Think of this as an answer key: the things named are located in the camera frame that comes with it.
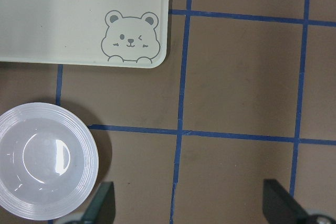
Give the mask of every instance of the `plate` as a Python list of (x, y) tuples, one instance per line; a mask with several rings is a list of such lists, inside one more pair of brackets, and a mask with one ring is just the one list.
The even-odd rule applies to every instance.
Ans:
[(169, 0), (0, 0), (0, 61), (154, 68)]
[(85, 124), (48, 103), (0, 116), (0, 205), (32, 220), (75, 210), (93, 189), (98, 152)]

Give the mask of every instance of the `white plastic board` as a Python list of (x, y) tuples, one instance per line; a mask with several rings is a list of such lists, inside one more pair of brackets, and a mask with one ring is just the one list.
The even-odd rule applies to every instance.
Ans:
[(169, 0), (0, 0), (0, 61), (153, 68)]

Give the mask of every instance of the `bear ear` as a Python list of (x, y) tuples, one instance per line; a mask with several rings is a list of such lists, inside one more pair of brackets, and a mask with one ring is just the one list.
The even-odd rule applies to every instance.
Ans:
[(154, 13), (151, 12), (144, 13), (141, 19), (150, 24), (153, 27), (153, 29), (155, 29), (159, 24), (159, 18)]
[(117, 21), (118, 19), (122, 19), (122, 14), (117, 10), (112, 10), (108, 12), (105, 16), (105, 22), (108, 26), (111, 26), (113, 22)]

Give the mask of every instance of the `bear face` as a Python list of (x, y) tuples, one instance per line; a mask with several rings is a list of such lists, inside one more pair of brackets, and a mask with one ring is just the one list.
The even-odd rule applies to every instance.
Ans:
[(106, 14), (108, 25), (106, 35), (101, 42), (103, 53), (108, 56), (121, 58), (123, 62), (138, 62), (146, 58), (152, 63), (160, 52), (160, 43), (155, 28), (159, 24), (158, 17), (151, 12), (138, 17), (123, 17), (117, 10)]

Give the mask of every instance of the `ridged rim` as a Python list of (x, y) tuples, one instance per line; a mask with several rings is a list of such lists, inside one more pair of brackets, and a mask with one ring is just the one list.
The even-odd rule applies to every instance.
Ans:
[(98, 174), (98, 151), (91, 132), (70, 111), (49, 103), (27, 103), (10, 109), (0, 116), (0, 142), (6, 132), (22, 118), (46, 118), (60, 122), (77, 137), (84, 154), (84, 173), (77, 187), (64, 199), (52, 204), (32, 205), (18, 199), (0, 178), (0, 205), (9, 212), (31, 220), (49, 220), (64, 216), (89, 196)]

